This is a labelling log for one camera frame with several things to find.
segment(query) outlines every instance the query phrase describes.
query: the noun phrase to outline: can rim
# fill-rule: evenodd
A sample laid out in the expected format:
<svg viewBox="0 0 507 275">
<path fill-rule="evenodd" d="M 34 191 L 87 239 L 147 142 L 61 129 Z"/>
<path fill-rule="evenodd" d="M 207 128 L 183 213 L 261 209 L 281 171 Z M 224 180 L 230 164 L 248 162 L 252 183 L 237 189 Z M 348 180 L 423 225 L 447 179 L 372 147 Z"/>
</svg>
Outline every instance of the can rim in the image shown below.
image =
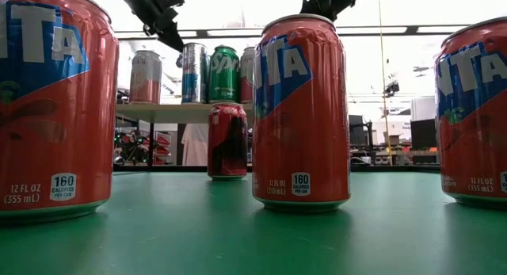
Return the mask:
<svg viewBox="0 0 507 275">
<path fill-rule="evenodd" d="M 91 3 L 92 3 L 92 4 L 94 4 L 94 5 L 95 5 L 98 9 L 100 9 L 103 13 L 105 13 L 105 15 L 106 15 L 106 16 L 108 17 L 108 19 L 109 19 L 109 24 L 111 25 L 111 23 L 112 23 L 111 16 L 109 15 L 109 13 L 108 13 L 106 10 L 104 10 L 104 8 L 103 8 L 103 7 L 99 6 L 99 5 L 98 5 L 98 4 L 97 4 L 94 0 L 86 0 L 86 1 L 91 2 Z"/>
<path fill-rule="evenodd" d="M 485 21 L 481 21 L 481 22 L 478 22 L 476 24 L 473 24 L 473 25 L 468 25 L 467 27 L 463 28 L 463 29 L 460 29 L 456 32 L 454 32 L 453 34 L 451 34 L 450 36 L 447 36 L 444 41 L 442 41 L 442 45 L 441 46 L 444 46 L 444 44 L 448 41 L 450 41 L 450 39 L 460 35 L 461 33 L 464 33 L 464 32 L 467 32 L 471 29 L 475 29 L 475 28 L 478 28 L 478 27 L 481 27 L 483 25 L 489 25 L 489 24 L 492 24 L 492 23 L 495 23 L 495 22 L 499 22 L 499 21 L 507 21 L 507 16 L 504 16 L 504 17 L 496 17 L 496 18 L 491 18 L 489 20 L 485 20 Z"/>
<path fill-rule="evenodd" d="M 187 45 L 191 45 L 191 44 L 196 44 L 196 45 L 201 45 L 201 46 L 206 47 L 206 45 L 204 45 L 204 44 L 200 44 L 199 42 L 188 42 L 187 44 L 185 44 L 185 46 L 187 46 Z"/>
<path fill-rule="evenodd" d="M 277 23 L 279 23 L 281 21 L 287 21 L 287 20 L 291 20 L 291 19 L 295 19 L 295 18 L 313 18 L 313 19 L 317 19 L 317 20 L 320 20 L 320 21 L 325 21 L 328 24 L 332 25 L 333 29 L 335 29 L 335 31 L 336 31 L 336 28 L 334 27 L 334 23 L 329 18 L 327 18 L 327 17 L 323 17 L 321 15 L 312 14 L 312 13 L 298 13 L 298 14 L 291 14 L 291 15 L 288 15 L 288 16 L 285 16 L 285 17 L 280 17 L 280 18 L 277 18 L 274 21 L 269 22 L 264 27 L 264 29 L 262 29 L 262 34 L 264 34 L 264 32 L 266 32 L 266 30 L 268 30 L 270 27 L 272 27 L 273 25 L 275 25 L 275 24 L 277 24 Z"/>
<path fill-rule="evenodd" d="M 155 54 L 156 56 L 160 57 L 160 54 L 158 54 L 157 52 L 152 51 L 152 50 L 138 50 L 135 52 L 135 54 L 137 54 L 139 52 L 149 52 L 149 53 Z"/>
<path fill-rule="evenodd" d="M 233 101 L 222 101 L 220 103 L 213 104 L 213 106 L 216 106 L 216 105 L 239 105 L 239 106 L 243 107 L 243 104 L 235 103 Z"/>
<path fill-rule="evenodd" d="M 236 52 L 236 49 L 232 48 L 231 46 L 227 46 L 227 45 L 223 45 L 223 44 L 215 47 L 215 50 L 219 49 L 219 48 L 229 48 L 229 49 L 232 49 L 234 52 Z"/>
</svg>

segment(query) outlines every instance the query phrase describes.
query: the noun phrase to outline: sprite can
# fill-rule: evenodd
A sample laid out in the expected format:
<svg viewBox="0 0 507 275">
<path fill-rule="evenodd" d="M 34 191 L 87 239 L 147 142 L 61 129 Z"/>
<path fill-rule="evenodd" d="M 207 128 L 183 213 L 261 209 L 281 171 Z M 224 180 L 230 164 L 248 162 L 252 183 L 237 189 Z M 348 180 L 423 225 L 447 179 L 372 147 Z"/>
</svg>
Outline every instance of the sprite can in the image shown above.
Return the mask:
<svg viewBox="0 0 507 275">
<path fill-rule="evenodd" d="M 209 102 L 238 102 L 239 57 L 236 51 L 228 46 L 218 46 L 210 68 Z"/>
</svg>

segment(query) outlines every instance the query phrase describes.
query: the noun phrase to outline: green table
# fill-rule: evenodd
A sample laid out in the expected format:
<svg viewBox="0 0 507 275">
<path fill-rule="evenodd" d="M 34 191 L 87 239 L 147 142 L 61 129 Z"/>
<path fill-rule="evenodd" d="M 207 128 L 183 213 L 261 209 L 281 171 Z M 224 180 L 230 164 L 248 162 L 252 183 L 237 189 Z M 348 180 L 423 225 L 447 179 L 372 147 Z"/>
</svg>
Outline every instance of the green table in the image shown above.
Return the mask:
<svg viewBox="0 0 507 275">
<path fill-rule="evenodd" d="M 263 209 L 248 181 L 117 174 L 97 214 L 0 229 L 0 274 L 507 274 L 507 213 L 440 176 L 352 174 L 337 212 Z"/>
</svg>

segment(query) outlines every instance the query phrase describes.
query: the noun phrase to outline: white shelf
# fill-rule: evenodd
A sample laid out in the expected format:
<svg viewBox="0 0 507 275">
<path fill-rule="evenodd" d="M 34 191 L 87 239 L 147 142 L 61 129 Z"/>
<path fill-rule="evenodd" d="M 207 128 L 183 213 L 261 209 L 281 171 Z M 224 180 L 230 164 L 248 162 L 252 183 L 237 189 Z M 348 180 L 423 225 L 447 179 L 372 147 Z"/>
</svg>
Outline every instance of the white shelf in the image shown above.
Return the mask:
<svg viewBox="0 0 507 275">
<path fill-rule="evenodd" d="M 154 124 L 207 124 L 211 104 L 116 105 L 116 112 L 135 120 Z M 252 104 L 243 105 L 249 124 L 253 120 Z"/>
</svg>

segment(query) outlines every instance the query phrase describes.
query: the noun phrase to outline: red can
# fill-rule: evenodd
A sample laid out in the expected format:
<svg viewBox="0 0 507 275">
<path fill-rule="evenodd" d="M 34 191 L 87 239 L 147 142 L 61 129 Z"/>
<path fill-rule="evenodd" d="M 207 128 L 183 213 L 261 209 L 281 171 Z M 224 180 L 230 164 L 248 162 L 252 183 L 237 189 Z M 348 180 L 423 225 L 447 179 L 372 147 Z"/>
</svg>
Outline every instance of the red can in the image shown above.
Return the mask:
<svg viewBox="0 0 507 275">
<path fill-rule="evenodd" d="M 130 78 L 131 104 L 160 104 L 162 85 L 162 61 L 160 55 L 139 50 L 132 59 Z"/>
<path fill-rule="evenodd" d="M 208 175 L 214 180 L 246 176 L 246 113 L 242 105 L 218 103 L 209 114 Z"/>
<path fill-rule="evenodd" d="M 0 221 L 91 213 L 111 191 L 109 17 L 90 0 L 0 1 Z"/>
<path fill-rule="evenodd" d="M 240 62 L 241 88 L 240 102 L 242 104 L 252 103 L 252 83 L 254 82 L 254 53 L 255 48 L 245 48 Z"/>
<path fill-rule="evenodd" d="M 267 208 L 335 209 L 350 198 L 345 53 L 313 14 L 267 25 L 253 61 L 253 195 Z"/>
<path fill-rule="evenodd" d="M 435 68 L 443 191 L 507 208 L 507 17 L 452 34 Z"/>
</svg>

